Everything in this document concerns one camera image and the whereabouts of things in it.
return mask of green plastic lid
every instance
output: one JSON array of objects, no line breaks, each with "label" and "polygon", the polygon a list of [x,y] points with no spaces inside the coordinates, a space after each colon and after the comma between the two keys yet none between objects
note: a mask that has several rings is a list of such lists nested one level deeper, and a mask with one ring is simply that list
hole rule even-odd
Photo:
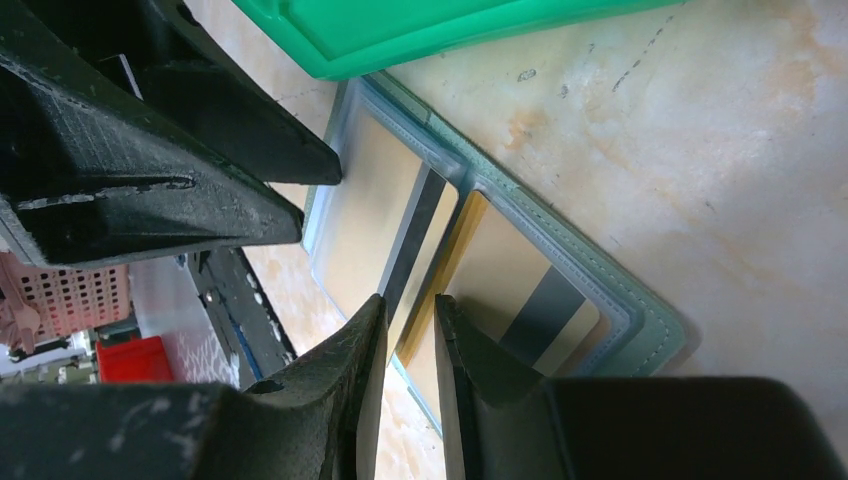
[{"label": "green plastic lid", "polygon": [[451,48],[674,0],[233,0],[315,78],[341,80]]}]

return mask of marble surface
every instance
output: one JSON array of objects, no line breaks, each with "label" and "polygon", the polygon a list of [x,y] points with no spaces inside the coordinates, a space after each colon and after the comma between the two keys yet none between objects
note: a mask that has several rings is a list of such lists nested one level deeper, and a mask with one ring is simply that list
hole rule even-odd
[{"label": "marble surface", "polygon": [[[334,85],[228,0],[189,4],[323,131]],[[694,0],[390,73],[683,314],[690,346],[668,373],[783,380],[848,459],[846,31],[844,0]],[[307,280],[267,275],[321,317]]]}]

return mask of red object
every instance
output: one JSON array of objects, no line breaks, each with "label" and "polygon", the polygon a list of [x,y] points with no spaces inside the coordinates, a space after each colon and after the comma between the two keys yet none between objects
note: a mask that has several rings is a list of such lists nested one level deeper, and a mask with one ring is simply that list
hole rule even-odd
[{"label": "red object", "polygon": [[169,383],[174,381],[165,346],[159,337],[104,347],[97,342],[101,383]]}]

